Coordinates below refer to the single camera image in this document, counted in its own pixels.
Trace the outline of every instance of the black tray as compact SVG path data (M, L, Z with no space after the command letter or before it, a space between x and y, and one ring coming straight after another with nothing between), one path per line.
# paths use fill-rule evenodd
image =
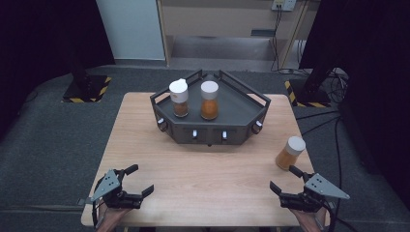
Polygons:
M219 71L218 75L211 75L198 70L184 79L188 83L189 91L187 116L180 118L174 115L168 87L150 97L159 129L168 133L177 143L239 145L252 134L258 134L262 130L271 102L266 96L224 71ZM219 85L219 114L213 120L203 119L200 114L200 86L207 80L216 81ZM167 94L167 97L161 99L164 94ZM253 94L264 103L255 100L249 94Z

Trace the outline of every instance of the cable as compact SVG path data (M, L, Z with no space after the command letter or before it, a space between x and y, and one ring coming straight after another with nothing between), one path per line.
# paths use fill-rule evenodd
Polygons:
M299 54L301 55L301 59L302 59L302 56L304 55L304 50L305 50L304 41L300 40Z
M332 101L335 103L341 103L346 94L348 85L346 83L346 79L340 76L338 73L336 73L336 69L334 70L334 75L332 76L332 81L331 81L330 86L331 86L331 92L327 93L329 98L332 99Z
M335 231L335 226L336 226L336 221L337 217L332 211L332 207L329 205L328 202L325 202L323 207L329 212L330 218L331 218L331 223L329 224L329 229L328 232L334 232Z
M324 112L324 113L312 114L312 115L308 115L308 116L296 118L296 120L306 119L306 118L311 118L311 117L316 117L316 116L325 115L325 114L330 114L330 113L338 113L338 111L337 111L337 110L333 110L333 111Z
M337 125L338 122L340 122L340 118L338 117L335 123L335 142L336 142L336 151L337 151L337 169L338 169L338 188L341 188L341 183L342 183L342 175L341 175L341 159L340 159L340 149L338 146L338 137L337 137ZM337 205L336 205L336 211L335 211L335 218L337 218L338 215L338 210L340 209L340 198L337 200Z
M310 129L310 130L308 130L308 131L302 133L302 135L306 135L307 133L318 129L318 128L320 128L320 127L322 127L322 126L324 126L324 125L326 125L326 124L328 124L328 123L334 121L334 119L337 119L337 118L340 118L340 116L337 116L337 117L335 117L335 118L333 118L333 119L331 119L331 120L328 120L328 121L326 121L326 122L324 122L324 123L321 123L321 124L319 124L318 126L316 126L316 127L312 128L312 129Z
M301 47L301 41L298 41L298 49L297 49L297 52L296 52L296 56L297 56L297 60L298 60L299 65L301 64L301 59L299 58L299 56L300 56L300 47Z
M351 224L349 224L348 222L340 219L340 218L336 218L336 220L338 222L340 222L341 224L343 224L344 226L346 226L347 228L349 228L351 231L355 231L355 232L359 232L355 227L353 227Z
M292 74L292 75L299 75L299 76L303 76L303 77L307 77L308 75L310 75L310 73L306 72L305 70L295 70L295 69L279 69L279 70L275 70L272 72L278 72L280 74Z
M53 212L81 212L81 206L65 206L65 205L24 205L24 206L3 206L1 211L53 211Z
M272 37L272 46L274 47L274 51L275 51L275 60L272 63L271 71L273 71L275 62L277 62L277 66L278 66L277 71L279 70L277 31L278 31L278 27L279 27L280 20L281 20L282 8L281 8L281 5L277 5L277 7L278 7L278 13L277 13L277 21L275 23L275 34Z
M98 209L101 205L103 205L103 204L105 204L105 202L103 202L103 203L100 203L97 207L96 207L96 209Z
M101 177L97 183L96 186L94 188L94 192L96 192L96 190L99 188L100 183L103 181L103 177ZM99 222L99 220L97 219L97 208L99 208L101 206L101 204L99 204L98 207L96 207L96 201L93 201L93 211L91 212L91 216L93 218L93 224L94 224L94 228L97 229L97 223Z

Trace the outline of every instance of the table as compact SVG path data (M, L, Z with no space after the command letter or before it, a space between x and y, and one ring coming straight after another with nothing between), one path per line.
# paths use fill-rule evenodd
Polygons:
M242 145L177 144L157 128L151 93L124 96L94 187L110 168L139 170L126 176L123 189L139 194L155 185L140 210L132 210L124 226L292 226L298 221L279 205L270 181L283 192L303 191L303 181L275 164L287 138L301 135L289 99L266 95L271 104L261 133ZM307 173L313 168L307 151L296 163ZM81 222L92 226L92 206Z

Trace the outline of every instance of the wall outlet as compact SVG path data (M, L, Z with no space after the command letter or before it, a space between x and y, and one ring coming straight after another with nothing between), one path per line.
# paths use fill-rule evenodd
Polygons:
M281 7L281 10L284 12L292 12L295 9L297 0L274 0L272 4L272 11L278 11L278 6Z
M284 1L285 0L274 0L274 3L272 4L272 11L278 11L278 6L283 8Z
M282 9L287 12L293 11L295 9L296 0L285 0Z

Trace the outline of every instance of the black stand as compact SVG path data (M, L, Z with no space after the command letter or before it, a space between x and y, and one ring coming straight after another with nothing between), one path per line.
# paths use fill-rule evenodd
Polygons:
M50 30L55 36L54 44L61 58L73 74L73 82L63 96L64 102L97 102L103 97L109 78L106 75L90 75L81 64L70 35L50 4L44 6L45 16L54 22Z
M82 78L73 77L73 81L63 96L66 102L81 100L83 102L97 102L103 97L107 85L106 75L89 75Z
M289 80L290 87L292 88L293 94L295 95L295 101L297 103L308 105L312 103L321 103L321 104L330 104L331 101L328 97L328 94L321 90L317 89L317 91L313 94L310 94L306 91L305 84L306 81L302 79L290 79Z

